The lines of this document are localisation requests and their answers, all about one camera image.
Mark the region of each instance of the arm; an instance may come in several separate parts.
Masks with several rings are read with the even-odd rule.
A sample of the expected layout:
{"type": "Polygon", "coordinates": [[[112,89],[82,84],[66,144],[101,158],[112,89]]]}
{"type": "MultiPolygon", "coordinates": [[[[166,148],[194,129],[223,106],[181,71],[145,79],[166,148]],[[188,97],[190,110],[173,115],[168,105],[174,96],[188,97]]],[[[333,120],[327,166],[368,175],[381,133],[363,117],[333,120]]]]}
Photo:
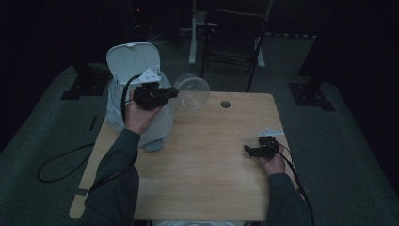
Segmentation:
{"type": "Polygon", "coordinates": [[[143,110],[134,101],[127,104],[125,129],[100,162],[94,185],[116,172],[127,170],[89,191],[85,211],[77,225],[133,225],[139,182],[135,167],[137,145],[140,135],[160,110],[161,107],[143,110]]]}
{"type": "Polygon", "coordinates": [[[267,211],[267,226],[311,225],[307,204],[296,192],[290,177],[285,174],[285,162],[280,154],[272,160],[259,158],[269,177],[270,202],[267,211]]]}

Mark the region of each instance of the gray floor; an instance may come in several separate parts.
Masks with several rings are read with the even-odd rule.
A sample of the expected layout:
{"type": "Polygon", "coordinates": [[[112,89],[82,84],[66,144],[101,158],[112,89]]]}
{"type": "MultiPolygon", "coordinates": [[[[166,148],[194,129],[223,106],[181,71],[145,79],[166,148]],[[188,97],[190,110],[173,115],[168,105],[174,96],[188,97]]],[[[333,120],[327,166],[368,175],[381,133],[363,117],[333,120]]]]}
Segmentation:
{"type": "MultiPolygon", "coordinates": [[[[180,46],[157,39],[162,71],[170,82],[184,73],[200,75],[200,64],[188,65],[189,39],[180,46]]],[[[266,67],[255,73],[251,92],[274,95],[299,177],[310,191],[316,225],[399,225],[399,200],[345,106],[336,87],[322,91],[336,111],[296,106],[290,82],[306,82],[297,72],[312,39],[269,37],[263,44],[266,67]]],[[[214,91],[245,91],[244,68],[211,64],[205,79],[214,91]]],[[[61,73],[38,102],[24,126],[0,155],[0,218],[11,226],[73,225],[69,209],[84,167],[67,179],[37,180],[46,159],[95,141],[104,117],[101,97],[61,101],[76,73],[61,73]]],[[[69,155],[48,166],[48,179],[64,175],[90,152],[69,155]]]]}

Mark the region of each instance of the dark background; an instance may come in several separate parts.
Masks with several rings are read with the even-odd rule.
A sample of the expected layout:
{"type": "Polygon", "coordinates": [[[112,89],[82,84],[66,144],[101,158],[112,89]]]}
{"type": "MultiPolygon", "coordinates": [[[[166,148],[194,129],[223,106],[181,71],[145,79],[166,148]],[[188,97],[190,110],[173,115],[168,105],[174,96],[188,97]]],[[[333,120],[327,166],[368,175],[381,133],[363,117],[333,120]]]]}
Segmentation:
{"type": "MultiPolygon", "coordinates": [[[[0,4],[0,150],[65,68],[105,63],[110,47],[144,41],[151,31],[179,44],[180,28],[191,25],[188,0],[7,0],[0,4]]],[[[212,4],[199,0],[199,8],[212,4]]],[[[269,18],[272,35],[317,35],[300,74],[340,89],[396,192],[398,9],[393,0],[275,0],[269,18]]]]}

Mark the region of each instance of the dark gray sleeve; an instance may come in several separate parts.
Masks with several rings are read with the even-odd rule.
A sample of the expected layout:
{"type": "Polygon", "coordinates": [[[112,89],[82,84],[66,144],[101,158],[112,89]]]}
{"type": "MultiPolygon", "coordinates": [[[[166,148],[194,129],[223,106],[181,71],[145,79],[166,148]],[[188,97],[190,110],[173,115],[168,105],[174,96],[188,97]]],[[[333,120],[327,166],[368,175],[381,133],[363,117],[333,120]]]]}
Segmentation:
{"type": "Polygon", "coordinates": [[[270,203],[267,226],[311,225],[308,205],[295,190],[293,182],[285,173],[269,177],[270,203]]]}
{"type": "MultiPolygon", "coordinates": [[[[129,163],[135,163],[139,140],[140,135],[130,130],[122,130],[100,162],[94,184],[123,170],[129,163]]],[[[121,176],[88,193],[85,211],[77,225],[132,225],[138,184],[138,173],[132,164],[121,176]]]]}

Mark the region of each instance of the black cable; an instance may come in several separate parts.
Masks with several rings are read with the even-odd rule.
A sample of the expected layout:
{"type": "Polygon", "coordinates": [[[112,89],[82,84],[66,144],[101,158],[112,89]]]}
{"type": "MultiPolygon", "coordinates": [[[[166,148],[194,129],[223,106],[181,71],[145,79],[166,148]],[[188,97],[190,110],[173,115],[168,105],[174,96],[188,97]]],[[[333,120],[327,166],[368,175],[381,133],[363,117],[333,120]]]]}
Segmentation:
{"type": "MultiPolygon", "coordinates": [[[[269,147],[274,149],[282,158],[284,158],[285,162],[287,162],[288,166],[290,167],[291,171],[293,172],[295,181],[299,187],[299,192],[302,194],[303,198],[305,199],[305,202],[308,205],[309,211],[311,213],[311,226],[314,226],[314,213],[313,213],[313,208],[311,207],[311,201],[309,200],[309,197],[306,194],[305,189],[303,188],[302,184],[299,181],[299,177],[294,168],[294,164],[290,160],[288,160],[288,158],[285,157],[282,153],[280,153],[279,150],[276,150],[272,145],[270,145],[269,143],[266,143],[266,145],[268,145],[269,147]]],[[[286,149],[292,158],[291,151],[284,145],[282,145],[280,143],[279,143],[279,145],[281,145],[284,149],[286,149]]]]}
{"type": "Polygon", "coordinates": [[[37,172],[37,174],[36,174],[36,177],[38,178],[38,180],[39,180],[40,182],[43,182],[43,183],[53,183],[53,182],[58,182],[58,181],[64,180],[65,178],[71,176],[74,172],[76,172],[80,167],[82,167],[82,165],[83,165],[86,161],[88,161],[88,159],[90,158],[91,152],[83,159],[83,161],[79,164],[79,166],[77,166],[77,167],[76,167],[75,169],[73,169],[71,172],[67,173],[66,175],[64,175],[64,176],[62,176],[62,177],[59,177],[59,178],[56,178],[56,179],[53,179],[53,180],[46,180],[46,179],[43,179],[43,178],[40,176],[40,173],[41,173],[41,171],[43,170],[43,168],[44,168],[47,164],[53,162],[54,160],[56,160],[56,159],[58,159],[58,158],[61,158],[61,157],[65,156],[65,155],[67,155],[67,154],[74,153],[74,152],[76,152],[76,151],[79,151],[79,150],[81,150],[81,149],[84,149],[84,148],[87,148],[87,147],[91,147],[91,146],[94,146],[94,143],[90,143],[90,144],[81,146],[81,147],[79,147],[79,148],[73,149],[73,150],[68,151],[68,152],[66,152],[66,153],[62,153],[62,154],[59,154],[59,155],[56,155],[56,156],[54,156],[54,157],[51,157],[51,158],[47,159],[46,161],[44,161],[44,163],[42,163],[42,164],[40,165],[40,167],[39,167],[39,169],[38,169],[38,172],[37,172]]]}

